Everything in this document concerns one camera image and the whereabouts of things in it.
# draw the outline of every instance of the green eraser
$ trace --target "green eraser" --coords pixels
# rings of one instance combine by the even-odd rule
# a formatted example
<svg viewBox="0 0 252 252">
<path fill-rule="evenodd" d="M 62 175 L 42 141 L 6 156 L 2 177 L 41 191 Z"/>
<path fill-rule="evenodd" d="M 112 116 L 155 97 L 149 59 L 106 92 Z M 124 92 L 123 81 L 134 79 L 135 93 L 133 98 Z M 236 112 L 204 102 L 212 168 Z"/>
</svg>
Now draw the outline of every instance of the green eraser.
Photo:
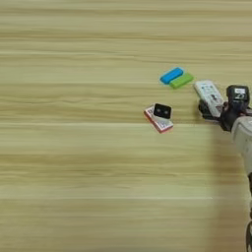
<svg viewBox="0 0 252 252">
<path fill-rule="evenodd" d="M 180 87 L 182 87 L 183 85 L 191 82 L 193 80 L 193 76 L 189 73 L 185 73 L 184 75 L 178 77 L 175 80 L 172 80 L 170 82 L 170 85 L 174 88 L 174 89 L 178 89 Z"/>
</svg>

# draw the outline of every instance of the red and white box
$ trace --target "red and white box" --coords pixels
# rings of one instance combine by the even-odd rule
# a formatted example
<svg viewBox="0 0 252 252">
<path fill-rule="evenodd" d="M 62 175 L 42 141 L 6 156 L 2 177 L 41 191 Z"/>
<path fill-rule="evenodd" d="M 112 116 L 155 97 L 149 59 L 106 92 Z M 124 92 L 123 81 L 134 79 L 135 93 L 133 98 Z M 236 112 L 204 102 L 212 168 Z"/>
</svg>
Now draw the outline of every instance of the red and white box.
<svg viewBox="0 0 252 252">
<path fill-rule="evenodd" d="M 154 114 L 154 106 L 148 107 L 144 111 L 146 117 L 150 120 L 150 122 L 155 126 L 155 128 L 160 132 L 163 133 L 167 130 L 170 130 L 173 127 L 173 123 L 168 120 L 167 122 L 157 122 L 153 119 Z"/>
</svg>

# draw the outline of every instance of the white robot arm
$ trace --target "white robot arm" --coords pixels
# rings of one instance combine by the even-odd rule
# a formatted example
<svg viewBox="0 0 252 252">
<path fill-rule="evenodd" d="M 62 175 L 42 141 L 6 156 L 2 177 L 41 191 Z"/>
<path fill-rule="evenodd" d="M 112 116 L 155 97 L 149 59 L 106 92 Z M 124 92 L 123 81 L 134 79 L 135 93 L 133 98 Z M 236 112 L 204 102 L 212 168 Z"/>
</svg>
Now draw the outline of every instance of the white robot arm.
<svg viewBox="0 0 252 252">
<path fill-rule="evenodd" d="M 204 100 L 200 100 L 199 109 L 203 118 L 216 120 L 224 131 L 231 132 L 232 140 L 244 158 L 245 171 L 249 179 L 252 195 L 252 110 L 249 107 L 250 93 L 246 86 L 229 86 L 226 89 L 228 102 L 225 102 L 220 117 L 214 117 Z M 252 220 L 252 201 L 250 208 Z M 252 221 L 247 225 L 246 249 L 252 251 Z"/>
</svg>

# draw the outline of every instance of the small box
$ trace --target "small box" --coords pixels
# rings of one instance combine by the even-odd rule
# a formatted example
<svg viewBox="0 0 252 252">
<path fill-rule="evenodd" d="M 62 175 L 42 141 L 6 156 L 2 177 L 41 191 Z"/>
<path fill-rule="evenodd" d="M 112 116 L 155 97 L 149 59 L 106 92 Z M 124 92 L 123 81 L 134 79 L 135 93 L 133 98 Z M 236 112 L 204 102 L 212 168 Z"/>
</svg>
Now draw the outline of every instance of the small box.
<svg viewBox="0 0 252 252">
<path fill-rule="evenodd" d="M 158 122 L 167 122 L 170 118 L 171 114 L 171 107 L 156 103 L 154 105 L 154 114 L 153 119 L 154 121 Z"/>
<path fill-rule="evenodd" d="M 173 123 L 168 120 L 167 122 L 157 122 L 154 121 L 153 119 L 153 114 L 154 114 L 154 106 L 148 107 L 145 111 L 144 111 L 145 115 L 147 116 L 147 118 L 150 120 L 150 122 L 155 126 L 155 128 L 160 132 L 163 133 L 167 130 L 170 130 L 173 127 Z"/>
<path fill-rule="evenodd" d="M 177 67 L 174 68 L 173 70 L 169 71 L 168 73 L 164 74 L 160 80 L 164 83 L 164 84 L 169 84 L 172 80 L 178 78 L 179 76 L 183 75 L 184 71 Z"/>
<path fill-rule="evenodd" d="M 185 84 L 190 83 L 193 80 L 193 76 L 189 73 L 185 73 L 184 75 L 178 77 L 175 80 L 172 80 L 170 82 L 170 86 L 173 87 L 174 89 L 178 89 L 182 86 L 184 86 Z"/>
</svg>

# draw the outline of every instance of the blue eraser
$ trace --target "blue eraser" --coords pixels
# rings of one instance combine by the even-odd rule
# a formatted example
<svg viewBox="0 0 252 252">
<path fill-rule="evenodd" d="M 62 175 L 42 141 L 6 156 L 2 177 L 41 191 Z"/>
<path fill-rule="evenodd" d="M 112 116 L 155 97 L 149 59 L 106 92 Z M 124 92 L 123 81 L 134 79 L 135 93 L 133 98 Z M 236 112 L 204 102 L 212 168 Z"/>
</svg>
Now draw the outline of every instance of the blue eraser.
<svg viewBox="0 0 252 252">
<path fill-rule="evenodd" d="M 174 68 L 173 70 L 169 71 L 168 73 L 166 73 L 165 75 L 163 75 L 160 80 L 164 83 L 164 84 L 169 84 L 172 80 L 178 78 L 179 76 L 183 75 L 184 71 L 177 67 Z"/>
</svg>

